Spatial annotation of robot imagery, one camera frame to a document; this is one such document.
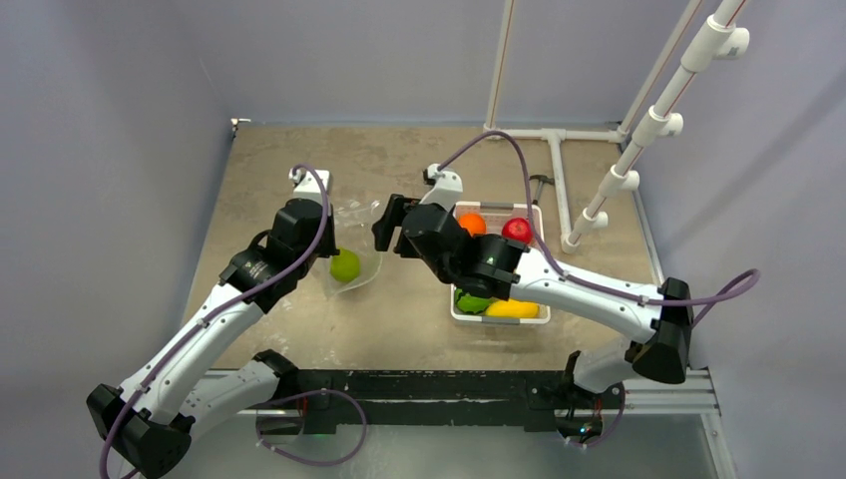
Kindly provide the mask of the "orange fruit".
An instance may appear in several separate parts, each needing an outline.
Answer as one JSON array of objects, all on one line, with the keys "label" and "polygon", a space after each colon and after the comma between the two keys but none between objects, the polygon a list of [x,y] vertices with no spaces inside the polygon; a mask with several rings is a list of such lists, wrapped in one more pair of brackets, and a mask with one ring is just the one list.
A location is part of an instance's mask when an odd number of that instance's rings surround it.
[{"label": "orange fruit", "polygon": [[458,217],[458,223],[471,237],[478,237],[487,233],[487,223],[479,214],[468,213],[461,215]]}]

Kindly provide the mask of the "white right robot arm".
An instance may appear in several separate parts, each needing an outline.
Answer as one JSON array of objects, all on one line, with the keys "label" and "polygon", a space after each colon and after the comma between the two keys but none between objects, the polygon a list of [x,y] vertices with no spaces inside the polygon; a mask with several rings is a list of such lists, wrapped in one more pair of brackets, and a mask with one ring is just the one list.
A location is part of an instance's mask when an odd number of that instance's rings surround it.
[{"label": "white right robot arm", "polygon": [[419,258],[439,281],[473,296],[533,302],[616,331],[617,340],[572,354],[560,380],[572,405],[627,379],[686,380],[692,318],[682,281],[656,286],[571,267],[518,240],[472,236],[442,206],[401,195],[389,198],[371,230],[377,250]]}]

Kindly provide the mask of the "red apple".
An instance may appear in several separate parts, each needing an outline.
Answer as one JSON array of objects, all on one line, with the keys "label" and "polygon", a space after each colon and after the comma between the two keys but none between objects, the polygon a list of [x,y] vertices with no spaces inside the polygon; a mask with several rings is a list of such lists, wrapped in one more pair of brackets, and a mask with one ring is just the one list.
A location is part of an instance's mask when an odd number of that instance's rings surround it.
[{"label": "red apple", "polygon": [[525,218],[511,218],[506,221],[501,229],[501,236],[524,244],[531,244],[534,240],[532,225]]}]

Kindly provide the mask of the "green ridged squash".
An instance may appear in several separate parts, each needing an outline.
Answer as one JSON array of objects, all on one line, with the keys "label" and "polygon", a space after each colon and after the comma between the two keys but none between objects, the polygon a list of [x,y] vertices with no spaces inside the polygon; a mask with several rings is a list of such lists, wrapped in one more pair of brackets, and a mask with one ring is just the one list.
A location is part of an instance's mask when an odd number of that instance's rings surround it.
[{"label": "green ridged squash", "polygon": [[484,314],[494,301],[494,298],[474,296],[461,288],[455,290],[453,297],[453,304],[456,310],[467,315]]}]

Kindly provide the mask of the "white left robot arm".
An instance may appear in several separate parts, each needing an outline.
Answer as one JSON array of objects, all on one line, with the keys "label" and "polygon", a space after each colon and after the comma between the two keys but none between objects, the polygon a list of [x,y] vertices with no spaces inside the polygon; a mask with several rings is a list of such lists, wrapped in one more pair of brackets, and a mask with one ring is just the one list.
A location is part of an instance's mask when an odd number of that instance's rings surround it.
[{"label": "white left robot arm", "polygon": [[272,227],[231,258],[195,315],[152,359],[120,385],[100,384],[89,394],[86,405],[104,441],[100,477],[109,477],[110,456],[118,453],[131,465],[130,477],[161,478],[194,440],[237,412],[291,404],[297,368],[272,351],[212,385],[201,381],[317,258],[336,252],[328,198],[295,198],[278,210]]}]

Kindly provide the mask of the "green lime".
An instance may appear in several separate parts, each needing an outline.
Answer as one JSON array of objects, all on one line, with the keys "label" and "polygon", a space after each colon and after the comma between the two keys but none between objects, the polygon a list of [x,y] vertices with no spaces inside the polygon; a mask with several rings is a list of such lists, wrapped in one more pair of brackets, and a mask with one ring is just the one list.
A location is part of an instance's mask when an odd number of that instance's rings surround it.
[{"label": "green lime", "polygon": [[359,256],[352,250],[340,248],[338,254],[331,258],[329,273],[334,280],[341,283],[358,279],[361,273]]}]

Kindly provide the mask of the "clear zip top bag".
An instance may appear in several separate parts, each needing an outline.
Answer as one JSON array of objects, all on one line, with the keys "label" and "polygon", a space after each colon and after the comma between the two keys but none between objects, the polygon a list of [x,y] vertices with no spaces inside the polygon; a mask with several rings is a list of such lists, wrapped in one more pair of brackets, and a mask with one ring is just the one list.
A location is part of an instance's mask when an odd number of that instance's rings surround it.
[{"label": "clear zip top bag", "polygon": [[360,258],[361,273],[350,283],[334,280],[329,273],[331,258],[318,262],[323,291],[334,297],[373,281],[382,266],[382,254],[375,250],[372,225],[380,218],[380,202],[348,200],[335,204],[333,210],[335,241],[338,249],[354,251]]}]

